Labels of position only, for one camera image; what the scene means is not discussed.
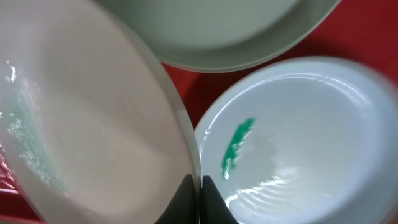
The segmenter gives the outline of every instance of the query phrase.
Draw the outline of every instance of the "plate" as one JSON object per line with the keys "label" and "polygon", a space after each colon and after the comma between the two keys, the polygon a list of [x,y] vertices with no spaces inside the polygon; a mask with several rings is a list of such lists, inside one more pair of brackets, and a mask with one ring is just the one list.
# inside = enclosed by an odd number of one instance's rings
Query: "plate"
{"label": "plate", "polygon": [[5,0],[0,30],[0,142],[32,206],[49,223],[157,221],[200,175],[159,61],[89,1]]}
{"label": "plate", "polygon": [[96,0],[161,61],[230,72],[270,60],[308,35],[340,0]]}
{"label": "plate", "polygon": [[201,173],[240,223],[388,220],[398,199],[394,96],[380,74],[343,59],[268,66],[202,117]]}

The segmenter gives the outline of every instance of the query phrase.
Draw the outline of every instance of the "red tablecloth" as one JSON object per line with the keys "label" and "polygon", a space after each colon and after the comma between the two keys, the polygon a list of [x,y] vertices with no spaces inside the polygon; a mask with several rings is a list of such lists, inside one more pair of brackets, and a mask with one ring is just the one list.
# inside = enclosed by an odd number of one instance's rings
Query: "red tablecloth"
{"label": "red tablecloth", "polygon": [[[329,55],[364,63],[398,84],[398,1],[343,0],[306,39],[264,65],[292,57]],[[202,74],[165,66],[177,87],[194,126],[207,108],[233,83],[263,67]],[[0,214],[37,220],[19,194],[15,194],[7,166],[0,157]]]}

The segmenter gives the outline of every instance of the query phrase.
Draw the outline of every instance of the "glossy plate surface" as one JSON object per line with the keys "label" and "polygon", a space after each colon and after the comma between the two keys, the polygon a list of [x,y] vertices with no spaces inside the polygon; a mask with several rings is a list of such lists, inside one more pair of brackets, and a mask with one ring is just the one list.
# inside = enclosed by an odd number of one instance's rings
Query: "glossy plate surface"
{"label": "glossy plate surface", "polygon": [[227,72],[285,52],[340,0],[97,0],[119,16],[163,62]]}
{"label": "glossy plate surface", "polygon": [[177,91],[118,24],[89,1],[0,3],[0,141],[49,223],[153,224],[199,174]]}
{"label": "glossy plate surface", "polygon": [[379,223],[397,201],[394,93],[376,72],[337,58],[263,68],[199,122],[202,175],[241,223]]}

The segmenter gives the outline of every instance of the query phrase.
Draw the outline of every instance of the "shiny red object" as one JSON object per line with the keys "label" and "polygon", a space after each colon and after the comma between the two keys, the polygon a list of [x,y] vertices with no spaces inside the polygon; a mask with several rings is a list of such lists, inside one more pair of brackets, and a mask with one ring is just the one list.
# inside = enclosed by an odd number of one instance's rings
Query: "shiny red object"
{"label": "shiny red object", "polygon": [[[194,126],[212,102],[232,84],[258,68],[288,58],[309,55],[347,58],[380,71],[390,81],[398,84],[397,9],[398,1],[395,0],[342,0],[307,38],[263,65],[221,74],[189,72],[167,65],[165,68],[177,87]],[[5,215],[39,220],[14,190],[14,183],[2,157],[0,164],[0,219],[1,215]]]}

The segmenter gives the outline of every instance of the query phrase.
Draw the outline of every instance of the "green mark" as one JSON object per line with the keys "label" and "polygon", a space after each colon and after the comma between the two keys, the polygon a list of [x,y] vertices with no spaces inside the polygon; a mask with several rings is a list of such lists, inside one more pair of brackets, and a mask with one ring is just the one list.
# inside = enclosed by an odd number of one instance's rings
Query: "green mark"
{"label": "green mark", "polygon": [[248,134],[251,132],[251,128],[254,124],[254,118],[249,118],[245,122],[241,123],[235,131],[231,142],[225,152],[223,159],[223,175],[224,179],[229,179],[229,170],[235,169],[236,161],[239,159],[239,154],[241,152],[241,147],[243,141],[247,138]]}

